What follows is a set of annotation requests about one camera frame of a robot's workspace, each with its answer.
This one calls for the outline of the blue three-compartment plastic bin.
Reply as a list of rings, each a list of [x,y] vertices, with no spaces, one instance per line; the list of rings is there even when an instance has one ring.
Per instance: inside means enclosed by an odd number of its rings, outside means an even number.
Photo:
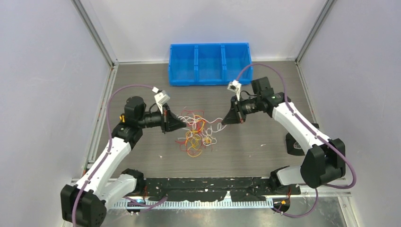
[[[248,43],[170,45],[171,86],[227,85],[252,63]]]

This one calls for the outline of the aluminium front rail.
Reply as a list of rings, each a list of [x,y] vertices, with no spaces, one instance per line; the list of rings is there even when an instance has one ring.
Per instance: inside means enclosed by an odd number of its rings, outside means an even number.
[[[116,179],[111,179],[108,183],[112,183]],[[295,185],[301,190],[300,195],[288,196],[266,196],[262,201],[232,201],[231,197],[227,194],[222,201],[201,202],[201,201],[168,201],[167,197],[163,197],[158,201],[151,201],[148,196],[140,195],[139,192],[132,192],[124,196],[110,209],[116,208],[134,208],[136,203],[139,204],[141,209],[149,206],[155,206],[157,209],[224,209],[224,208],[272,208],[279,205],[280,199],[288,200],[289,198],[309,197],[315,196],[316,191],[305,185]]]

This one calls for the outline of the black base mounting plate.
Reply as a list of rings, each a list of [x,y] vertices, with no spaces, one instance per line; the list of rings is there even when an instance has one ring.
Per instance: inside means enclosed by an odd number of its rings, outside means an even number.
[[[262,201],[266,196],[300,195],[295,185],[274,188],[262,177],[147,178],[140,183],[140,195],[151,201],[222,201],[228,194],[232,201]]]

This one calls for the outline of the black triangular stand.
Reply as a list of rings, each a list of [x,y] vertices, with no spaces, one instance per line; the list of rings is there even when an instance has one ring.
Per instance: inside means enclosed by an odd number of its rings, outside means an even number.
[[[300,128],[285,126],[288,131],[285,137],[287,153],[293,156],[304,156],[314,145],[323,143],[303,125]]]

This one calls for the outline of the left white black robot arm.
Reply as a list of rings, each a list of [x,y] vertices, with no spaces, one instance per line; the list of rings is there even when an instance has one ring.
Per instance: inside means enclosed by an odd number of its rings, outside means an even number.
[[[143,129],[160,127],[163,133],[186,127],[163,98],[158,101],[158,111],[146,111],[142,97],[127,99],[120,122],[111,132],[105,149],[92,167],[74,184],[61,190],[62,218],[76,226],[99,227],[108,210],[127,194],[141,195],[145,190],[142,172],[124,170],[108,183],[118,165],[137,145]]]

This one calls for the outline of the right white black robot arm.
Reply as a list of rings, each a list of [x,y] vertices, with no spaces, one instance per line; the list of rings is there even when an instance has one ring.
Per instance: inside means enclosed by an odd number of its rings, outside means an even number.
[[[332,140],[310,123],[285,93],[275,93],[267,77],[251,81],[254,95],[241,98],[241,84],[229,82],[227,89],[235,92],[223,125],[244,123],[248,114],[267,113],[280,123],[299,144],[305,156],[300,166],[285,166],[271,172],[270,189],[282,194],[291,184],[306,184],[318,188],[342,178],[346,173],[345,145]]]

